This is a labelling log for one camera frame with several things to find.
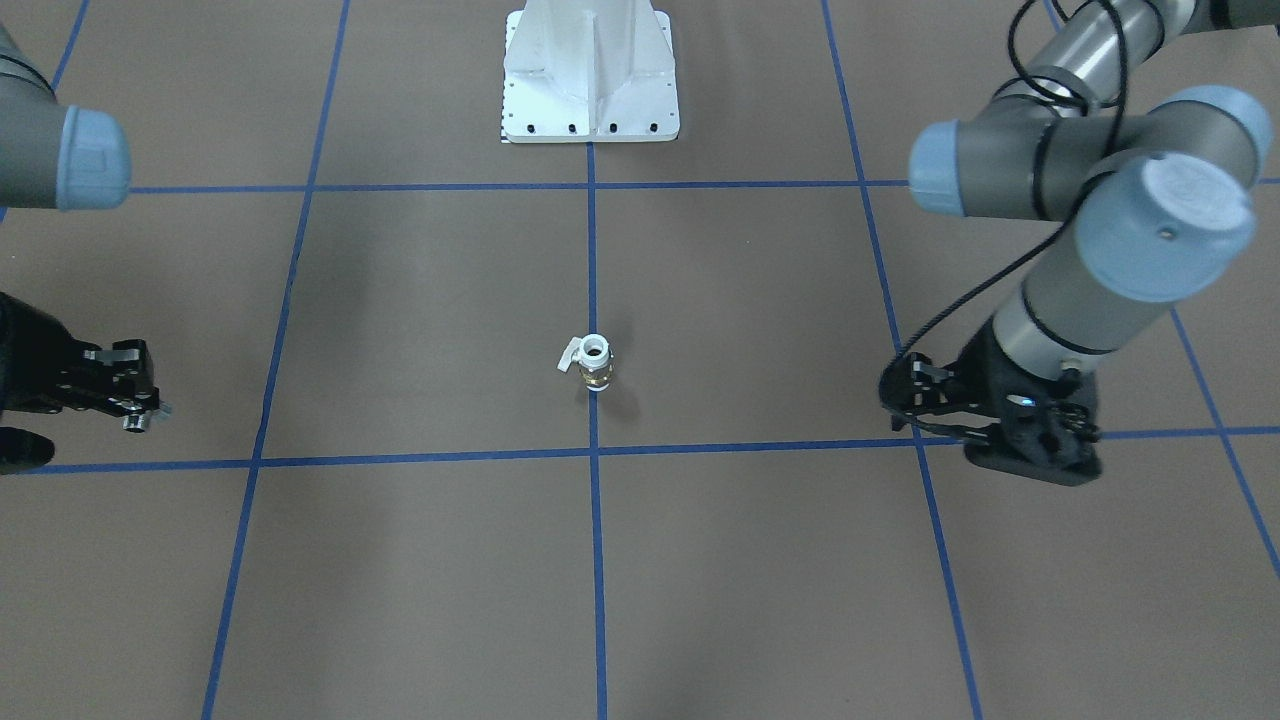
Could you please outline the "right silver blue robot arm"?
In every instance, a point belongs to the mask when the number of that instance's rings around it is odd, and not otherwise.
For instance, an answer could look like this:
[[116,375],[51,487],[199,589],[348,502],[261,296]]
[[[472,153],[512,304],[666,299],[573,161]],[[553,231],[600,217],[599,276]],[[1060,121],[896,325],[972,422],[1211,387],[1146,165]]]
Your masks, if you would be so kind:
[[[119,208],[131,191],[131,149],[105,111],[65,105],[1,31],[1,200],[5,209]],[[169,413],[142,340],[109,347],[77,340],[56,318],[3,296],[3,410],[96,411],[143,433]]]

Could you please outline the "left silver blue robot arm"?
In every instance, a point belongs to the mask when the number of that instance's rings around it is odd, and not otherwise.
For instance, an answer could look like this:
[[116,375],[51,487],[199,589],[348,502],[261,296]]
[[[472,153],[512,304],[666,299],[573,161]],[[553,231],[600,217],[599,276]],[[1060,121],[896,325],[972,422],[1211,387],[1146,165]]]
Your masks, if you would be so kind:
[[909,340],[878,395],[892,427],[966,443],[1094,441],[1098,365],[1212,284],[1248,246],[1274,141],[1238,88],[1187,88],[1132,117],[1132,73],[1171,42],[1277,23],[1275,1],[1084,1],[970,120],[916,137],[908,186],[941,215],[1051,222],[1025,277],[947,366]]

